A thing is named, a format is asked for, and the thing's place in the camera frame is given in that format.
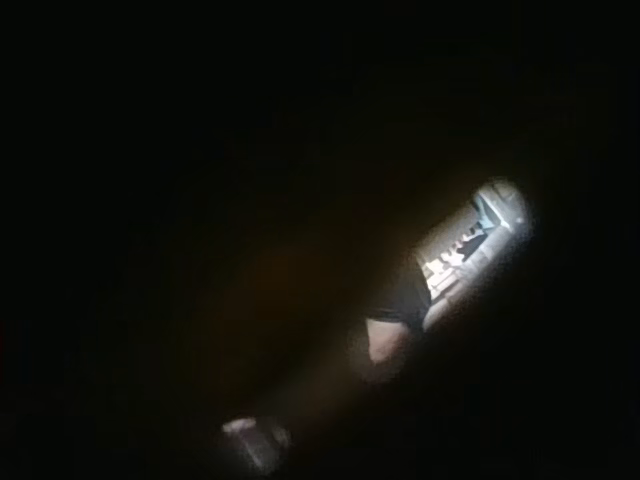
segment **dark clothing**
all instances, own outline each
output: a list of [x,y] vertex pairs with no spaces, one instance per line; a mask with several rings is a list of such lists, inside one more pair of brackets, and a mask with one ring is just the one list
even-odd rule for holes
[[368,310],[367,318],[380,322],[404,323],[422,332],[424,317],[431,306],[431,292],[418,262],[412,260]]

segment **dark fabric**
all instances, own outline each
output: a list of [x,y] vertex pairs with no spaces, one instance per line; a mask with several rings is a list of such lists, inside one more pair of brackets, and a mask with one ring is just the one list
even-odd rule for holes
[[422,332],[422,322],[431,306],[431,292],[418,262],[412,260],[400,269],[394,282],[373,302],[367,318],[380,322],[404,323]]

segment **blurry object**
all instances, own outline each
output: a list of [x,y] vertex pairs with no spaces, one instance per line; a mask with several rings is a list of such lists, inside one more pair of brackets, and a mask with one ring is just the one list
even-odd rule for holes
[[[494,180],[483,185],[461,212],[427,235],[419,246],[433,298],[425,330],[463,298],[498,254],[526,230],[526,219],[520,192],[507,181]],[[442,247],[444,239],[451,243]]]
[[240,418],[222,426],[225,460],[242,475],[272,473],[290,445],[287,430],[271,418]]

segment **dark background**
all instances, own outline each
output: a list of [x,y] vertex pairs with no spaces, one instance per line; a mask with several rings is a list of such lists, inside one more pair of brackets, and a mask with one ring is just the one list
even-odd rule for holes
[[[437,15],[412,13],[331,33],[212,28],[203,53],[77,38],[36,49],[8,204],[25,295],[3,322],[7,478],[208,475],[200,430],[286,378],[335,312],[356,308],[396,253],[375,239],[403,222],[419,238],[494,175],[530,201],[523,254],[412,368],[300,439],[278,475],[633,475],[624,22],[480,11],[441,35]],[[303,279],[295,305],[286,289],[234,283],[282,245]],[[290,257],[292,245],[308,248]],[[328,266],[311,279],[313,262]]]

